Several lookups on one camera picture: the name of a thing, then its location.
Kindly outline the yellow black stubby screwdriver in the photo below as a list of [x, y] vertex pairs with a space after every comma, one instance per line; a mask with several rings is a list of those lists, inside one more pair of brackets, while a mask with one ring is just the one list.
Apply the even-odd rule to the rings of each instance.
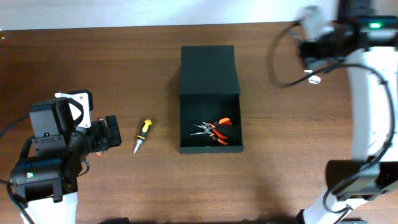
[[147, 138], [147, 135], [152, 127], [152, 121], [150, 119], [146, 119], [142, 126], [139, 129], [139, 134], [137, 135], [136, 145], [134, 147], [133, 153], [135, 154], [139, 148], [143, 145], [144, 141]]

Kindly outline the orange black long-nose pliers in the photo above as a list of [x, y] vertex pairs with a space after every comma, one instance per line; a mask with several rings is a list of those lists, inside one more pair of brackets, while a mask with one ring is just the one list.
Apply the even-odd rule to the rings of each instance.
[[228, 145], [228, 137], [222, 134], [217, 130], [219, 126], [232, 126], [232, 120], [228, 117], [221, 118], [214, 122], [205, 122], [202, 121], [201, 124], [192, 124], [201, 129], [201, 131], [196, 133], [191, 133], [191, 136], [194, 135], [204, 135], [207, 134], [210, 139], [220, 143], [223, 146]]

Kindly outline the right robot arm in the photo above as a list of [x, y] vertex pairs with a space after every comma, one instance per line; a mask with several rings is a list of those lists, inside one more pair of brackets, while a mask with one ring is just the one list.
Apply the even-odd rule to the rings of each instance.
[[351, 88], [353, 144], [349, 160], [326, 165], [326, 189], [300, 223], [340, 223], [355, 208], [397, 190], [397, 30], [307, 31], [300, 47], [305, 58], [338, 58], [317, 71], [345, 68]]

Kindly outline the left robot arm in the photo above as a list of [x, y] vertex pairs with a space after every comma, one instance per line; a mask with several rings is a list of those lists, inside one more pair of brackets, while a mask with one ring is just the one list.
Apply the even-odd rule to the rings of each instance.
[[121, 145], [115, 115], [78, 127], [69, 116], [31, 117], [34, 135], [21, 150], [7, 189], [26, 223], [75, 223], [78, 178], [87, 155]]

